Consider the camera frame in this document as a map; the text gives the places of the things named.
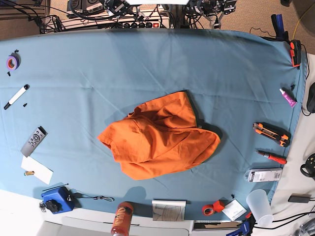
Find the orange t-shirt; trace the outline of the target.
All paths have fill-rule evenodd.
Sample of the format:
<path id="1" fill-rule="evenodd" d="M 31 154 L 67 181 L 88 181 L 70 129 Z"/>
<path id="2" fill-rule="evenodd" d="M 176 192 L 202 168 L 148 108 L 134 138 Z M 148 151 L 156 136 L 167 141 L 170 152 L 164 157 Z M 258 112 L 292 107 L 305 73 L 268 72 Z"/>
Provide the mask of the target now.
<path id="1" fill-rule="evenodd" d="M 186 171 L 206 161 L 221 139 L 197 125 L 186 92 L 179 91 L 138 105 L 111 123 L 98 139 L 124 174 L 144 180 Z"/>

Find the grey notebook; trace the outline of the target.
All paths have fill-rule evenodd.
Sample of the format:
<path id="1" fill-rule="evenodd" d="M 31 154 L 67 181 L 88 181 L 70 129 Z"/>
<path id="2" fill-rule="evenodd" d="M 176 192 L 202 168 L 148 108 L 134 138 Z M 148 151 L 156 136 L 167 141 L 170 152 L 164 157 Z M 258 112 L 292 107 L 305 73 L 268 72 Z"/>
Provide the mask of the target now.
<path id="1" fill-rule="evenodd" d="M 152 200 L 154 221 L 184 221 L 186 201 Z"/>

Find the black power strip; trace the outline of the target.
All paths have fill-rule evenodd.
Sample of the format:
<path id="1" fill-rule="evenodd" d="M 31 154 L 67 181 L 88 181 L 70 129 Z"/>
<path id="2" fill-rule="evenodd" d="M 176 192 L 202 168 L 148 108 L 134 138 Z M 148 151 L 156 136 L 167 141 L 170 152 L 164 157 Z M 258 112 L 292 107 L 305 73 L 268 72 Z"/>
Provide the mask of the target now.
<path id="1" fill-rule="evenodd" d="M 116 26 L 123 29 L 167 29 L 167 26 L 160 22 L 117 22 Z"/>

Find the blue table cloth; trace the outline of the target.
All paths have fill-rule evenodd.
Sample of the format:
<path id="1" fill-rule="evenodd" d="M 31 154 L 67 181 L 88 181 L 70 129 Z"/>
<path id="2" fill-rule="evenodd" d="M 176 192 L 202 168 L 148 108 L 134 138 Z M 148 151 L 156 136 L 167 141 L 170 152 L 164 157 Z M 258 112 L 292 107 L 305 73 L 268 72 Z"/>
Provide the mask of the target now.
<path id="1" fill-rule="evenodd" d="M 9 71 L 8 56 L 20 66 Z M 264 189 L 272 198 L 276 183 L 249 183 L 252 168 L 273 167 L 258 155 L 288 149 L 258 135 L 253 123 L 266 122 L 294 133 L 300 116 L 307 61 L 291 64 L 286 42 L 225 30 L 87 30 L 50 33 L 0 43 L 0 104 L 25 84 L 30 88 L 0 112 L 0 187 L 39 198 L 45 184 L 26 177 L 21 148 L 42 126 L 47 136 L 32 158 L 53 171 L 51 185 L 69 183 L 88 195 L 114 202 L 82 200 L 86 209 L 114 212 L 124 201 L 136 213 L 152 216 L 153 199 L 186 200 L 187 220 L 201 220 L 204 205 L 246 197 Z M 292 108 L 279 89 L 291 90 Z M 187 92 L 198 124 L 221 138 L 216 152 L 190 170 L 132 180 L 98 135 L 144 102 Z"/>

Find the red tape roll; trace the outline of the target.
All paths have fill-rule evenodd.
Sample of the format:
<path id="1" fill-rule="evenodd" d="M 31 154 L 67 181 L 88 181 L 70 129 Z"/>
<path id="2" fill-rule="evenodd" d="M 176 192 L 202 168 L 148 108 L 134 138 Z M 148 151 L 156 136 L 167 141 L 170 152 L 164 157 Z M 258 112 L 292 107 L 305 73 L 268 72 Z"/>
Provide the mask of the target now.
<path id="1" fill-rule="evenodd" d="M 214 206 L 213 205 L 204 205 L 202 207 L 202 214 L 204 216 L 211 216 L 215 213 L 215 209 L 214 209 Z"/>

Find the red plastic block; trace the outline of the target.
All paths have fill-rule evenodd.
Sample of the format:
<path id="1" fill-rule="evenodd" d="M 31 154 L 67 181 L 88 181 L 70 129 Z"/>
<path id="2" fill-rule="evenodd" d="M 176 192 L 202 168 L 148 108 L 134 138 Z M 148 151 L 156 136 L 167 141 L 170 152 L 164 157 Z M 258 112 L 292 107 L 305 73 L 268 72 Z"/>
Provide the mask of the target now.
<path id="1" fill-rule="evenodd" d="M 224 205 L 223 201 L 221 201 L 221 200 L 217 200 L 213 204 L 213 209 L 215 212 L 222 212 L 224 210 L 224 208 L 225 208 L 225 205 Z"/>

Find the black zip tie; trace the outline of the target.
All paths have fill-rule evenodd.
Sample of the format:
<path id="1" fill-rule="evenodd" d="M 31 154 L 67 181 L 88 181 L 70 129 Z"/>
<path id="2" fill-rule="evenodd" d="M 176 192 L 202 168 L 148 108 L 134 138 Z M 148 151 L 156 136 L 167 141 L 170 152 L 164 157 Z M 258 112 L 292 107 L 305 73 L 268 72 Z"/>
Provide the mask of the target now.
<path id="1" fill-rule="evenodd" d="M 69 185 L 69 183 L 66 183 L 66 184 L 63 184 L 63 185 L 59 185 L 59 186 L 54 186 L 54 187 L 51 187 L 51 188 L 48 188 L 48 189 L 44 189 L 44 190 L 42 190 L 42 192 L 53 190 L 53 189 L 60 188 L 60 187 L 64 187 L 66 185 Z"/>

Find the packaged bit set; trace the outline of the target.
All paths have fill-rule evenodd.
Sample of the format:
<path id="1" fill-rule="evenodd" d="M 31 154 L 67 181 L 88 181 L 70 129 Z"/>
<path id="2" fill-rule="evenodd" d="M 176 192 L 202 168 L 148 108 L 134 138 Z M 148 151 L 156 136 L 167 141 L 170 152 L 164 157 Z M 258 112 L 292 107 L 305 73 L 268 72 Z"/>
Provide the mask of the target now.
<path id="1" fill-rule="evenodd" d="M 248 182 L 279 181 L 281 179 L 282 172 L 282 168 L 251 169 L 245 172 L 244 179 Z"/>

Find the orange drink bottle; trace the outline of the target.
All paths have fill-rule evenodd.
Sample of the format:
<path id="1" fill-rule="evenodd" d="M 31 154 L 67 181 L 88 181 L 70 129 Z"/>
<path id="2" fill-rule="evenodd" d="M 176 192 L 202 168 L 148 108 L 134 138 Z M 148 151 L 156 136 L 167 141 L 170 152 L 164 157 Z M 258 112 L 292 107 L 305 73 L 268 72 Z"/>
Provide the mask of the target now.
<path id="1" fill-rule="evenodd" d="M 129 202 L 122 202 L 118 205 L 111 229 L 112 236 L 129 236 L 133 211 L 134 208 Z"/>

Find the white paper leaflet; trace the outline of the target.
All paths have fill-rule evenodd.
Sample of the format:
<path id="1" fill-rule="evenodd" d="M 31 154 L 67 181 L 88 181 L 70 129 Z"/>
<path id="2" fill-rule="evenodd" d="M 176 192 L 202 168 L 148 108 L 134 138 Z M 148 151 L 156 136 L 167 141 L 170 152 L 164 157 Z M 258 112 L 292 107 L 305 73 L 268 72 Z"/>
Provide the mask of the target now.
<path id="1" fill-rule="evenodd" d="M 233 201 L 231 201 L 225 206 L 222 212 L 231 221 L 236 221 L 239 217 L 244 215 L 247 211 L 236 199 L 234 199 Z"/>

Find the grey remote control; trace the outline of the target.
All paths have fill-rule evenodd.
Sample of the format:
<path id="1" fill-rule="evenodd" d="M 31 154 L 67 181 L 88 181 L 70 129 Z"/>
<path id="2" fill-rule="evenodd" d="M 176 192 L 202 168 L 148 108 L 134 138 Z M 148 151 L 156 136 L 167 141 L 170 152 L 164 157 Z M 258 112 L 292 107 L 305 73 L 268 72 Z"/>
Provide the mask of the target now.
<path id="1" fill-rule="evenodd" d="M 26 143 L 23 145 L 21 149 L 21 153 L 25 157 L 29 157 L 36 147 L 42 142 L 42 140 L 47 135 L 47 132 L 42 126 L 39 126 L 28 138 Z"/>

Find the blue box with knob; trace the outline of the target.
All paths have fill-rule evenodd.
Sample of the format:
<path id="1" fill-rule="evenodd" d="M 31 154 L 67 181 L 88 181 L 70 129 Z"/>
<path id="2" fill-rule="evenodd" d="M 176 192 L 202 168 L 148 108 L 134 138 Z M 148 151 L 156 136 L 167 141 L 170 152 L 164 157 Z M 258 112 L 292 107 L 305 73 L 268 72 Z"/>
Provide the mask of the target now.
<path id="1" fill-rule="evenodd" d="M 73 211 L 75 207 L 71 192 L 64 186 L 48 190 L 41 197 L 46 208 L 53 214 Z"/>

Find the orange black utility knife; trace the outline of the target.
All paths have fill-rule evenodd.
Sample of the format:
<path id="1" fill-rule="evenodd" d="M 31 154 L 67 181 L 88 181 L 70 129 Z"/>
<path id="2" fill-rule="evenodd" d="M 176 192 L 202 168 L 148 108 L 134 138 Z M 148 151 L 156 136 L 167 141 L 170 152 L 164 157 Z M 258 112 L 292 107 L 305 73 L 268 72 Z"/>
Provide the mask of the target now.
<path id="1" fill-rule="evenodd" d="M 266 122 L 255 122 L 253 129 L 256 133 L 273 140 L 281 147 L 286 148 L 290 144 L 290 134 L 280 127 Z"/>

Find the red screwdriver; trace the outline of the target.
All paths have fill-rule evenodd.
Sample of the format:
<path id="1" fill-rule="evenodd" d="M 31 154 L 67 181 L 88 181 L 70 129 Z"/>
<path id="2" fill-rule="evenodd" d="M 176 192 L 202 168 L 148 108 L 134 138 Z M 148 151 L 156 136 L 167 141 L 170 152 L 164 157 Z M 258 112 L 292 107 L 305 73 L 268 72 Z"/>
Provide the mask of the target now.
<path id="1" fill-rule="evenodd" d="M 275 155 L 273 153 L 269 153 L 269 152 L 265 152 L 262 150 L 256 150 L 256 153 L 258 153 L 259 155 L 262 155 L 264 157 L 266 157 L 267 159 L 273 160 L 281 165 L 285 165 L 287 163 L 286 158 L 279 156 L 279 155 Z"/>

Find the translucent plastic cup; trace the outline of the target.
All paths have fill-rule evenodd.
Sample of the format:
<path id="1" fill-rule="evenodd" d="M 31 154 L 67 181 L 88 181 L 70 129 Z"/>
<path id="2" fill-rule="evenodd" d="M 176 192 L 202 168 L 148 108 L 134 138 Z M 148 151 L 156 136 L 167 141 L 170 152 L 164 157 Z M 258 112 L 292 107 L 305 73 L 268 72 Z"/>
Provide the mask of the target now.
<path id="1" fill-rule="evenodd" d="M 274 217 L 265 190 L 257 189 L 252 191 L 247 196 L 246 203 L 259 227 L 271 225 Z"/>

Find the black white marker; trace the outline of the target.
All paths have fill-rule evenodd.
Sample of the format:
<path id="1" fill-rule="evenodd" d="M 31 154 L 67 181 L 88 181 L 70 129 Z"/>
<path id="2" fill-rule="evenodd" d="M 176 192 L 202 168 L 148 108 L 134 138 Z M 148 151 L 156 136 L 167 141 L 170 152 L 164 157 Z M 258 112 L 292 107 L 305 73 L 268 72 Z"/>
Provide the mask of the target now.
<path id="1" fill-rule="evenodd" d="M 7 110 L 18 98 L 20 98 L 28 89 L 30 88 L 30 85 L 25 84 L 23 87 L 21 87 L 14 95 L 13 97 L 7 102 L 7 104 L 4 106 L 4 109 Z"/>

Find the purple glue tube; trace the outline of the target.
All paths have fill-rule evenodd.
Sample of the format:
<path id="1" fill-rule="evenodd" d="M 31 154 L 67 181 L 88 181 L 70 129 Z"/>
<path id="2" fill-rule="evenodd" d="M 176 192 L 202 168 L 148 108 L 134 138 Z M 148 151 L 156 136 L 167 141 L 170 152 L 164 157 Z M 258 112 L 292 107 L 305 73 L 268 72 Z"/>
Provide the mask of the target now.
<path id="1" fill-rule="evenodd" d="M 289 105 L 293 108 L 296 105 L 296 101 L 294 98 L 292 98 L 289 93 L 287 93 L 285 90 L 283 90 L 282 88 L 279 89 L 280 93 L 282 94 L 282 96 L 286 99 L 286 101 L 289 103 Z"/>

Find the white paper card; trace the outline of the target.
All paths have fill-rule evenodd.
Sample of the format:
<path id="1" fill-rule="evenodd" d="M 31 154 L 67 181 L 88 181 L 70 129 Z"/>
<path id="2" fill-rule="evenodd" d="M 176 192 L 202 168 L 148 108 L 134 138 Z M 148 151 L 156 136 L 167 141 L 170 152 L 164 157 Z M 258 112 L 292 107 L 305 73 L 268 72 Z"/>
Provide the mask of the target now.
<path id="1" fill-rule="evenodd" d="M 53 171 L 37 162 L 35 159 L 23 156 L 21 168 L 25 170 L 25 172 L 34 171 L 34 175 L 36 178 L 44 182 L 45 184 L 49 184 L 53 175 Z"/>

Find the blue bar clamp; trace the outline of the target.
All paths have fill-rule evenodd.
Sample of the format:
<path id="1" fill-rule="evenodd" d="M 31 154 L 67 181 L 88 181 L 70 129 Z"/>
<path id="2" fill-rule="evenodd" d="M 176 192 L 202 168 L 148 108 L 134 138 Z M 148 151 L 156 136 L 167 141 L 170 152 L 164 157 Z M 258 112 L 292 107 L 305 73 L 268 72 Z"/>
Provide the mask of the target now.
<path id="1" fill-rule="evenodd" d="M 256 220 L 251 212 L 246 215 L 246 219 L 238 225 L 239 229 L 226 234 L 226 236 L 251 236 Z"/>

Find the gold AA battery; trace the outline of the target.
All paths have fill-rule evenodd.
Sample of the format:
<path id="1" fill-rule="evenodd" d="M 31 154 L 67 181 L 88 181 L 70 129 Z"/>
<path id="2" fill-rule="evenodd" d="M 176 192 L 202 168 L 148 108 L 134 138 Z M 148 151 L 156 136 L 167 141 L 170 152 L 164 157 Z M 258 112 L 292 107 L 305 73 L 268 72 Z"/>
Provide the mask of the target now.
<path id="1" fill-rule="evenodd" d="M 25 176 L 31 176 L 34 175 L 34 171 L 24 172 Z"/>

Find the blue black table clamp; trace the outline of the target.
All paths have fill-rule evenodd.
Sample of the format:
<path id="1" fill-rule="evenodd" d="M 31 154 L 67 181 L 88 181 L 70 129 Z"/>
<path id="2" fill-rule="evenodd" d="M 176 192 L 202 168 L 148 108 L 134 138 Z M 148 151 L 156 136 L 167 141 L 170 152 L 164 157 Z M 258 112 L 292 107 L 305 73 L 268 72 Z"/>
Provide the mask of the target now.
<path id="1" fill-rule="evenodd" d="M 276 33 L 275 38 L 278 41 L 289 42 L 288 31 L 284 30 L 284 23 L 282 14 L 273 14 L 271 15 L 272 25 Z"/>

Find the purple tape roll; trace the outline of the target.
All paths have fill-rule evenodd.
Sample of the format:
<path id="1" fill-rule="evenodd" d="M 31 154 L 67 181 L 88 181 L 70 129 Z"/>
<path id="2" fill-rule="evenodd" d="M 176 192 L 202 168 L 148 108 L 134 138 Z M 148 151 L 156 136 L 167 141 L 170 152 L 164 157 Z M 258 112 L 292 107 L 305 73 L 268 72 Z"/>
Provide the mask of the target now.
<path id="1" fill-rule="evenodd" d="M 14 71 L 20 66 L 20 57 L 17 53 L 8 56 L 6 66 L 9 71 Z"/>

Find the orange black table clamp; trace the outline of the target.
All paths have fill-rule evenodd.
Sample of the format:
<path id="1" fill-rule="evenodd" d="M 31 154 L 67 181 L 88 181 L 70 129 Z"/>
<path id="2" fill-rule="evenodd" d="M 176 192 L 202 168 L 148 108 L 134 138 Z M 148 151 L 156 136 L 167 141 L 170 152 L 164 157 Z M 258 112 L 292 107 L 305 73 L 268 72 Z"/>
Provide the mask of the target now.
<path id="1" fill-rule="evenodd" d="M 293 67 L 299 67 L 301 63 L 301 42 L 299 40 L 291 40 L 290 55 Z"/>

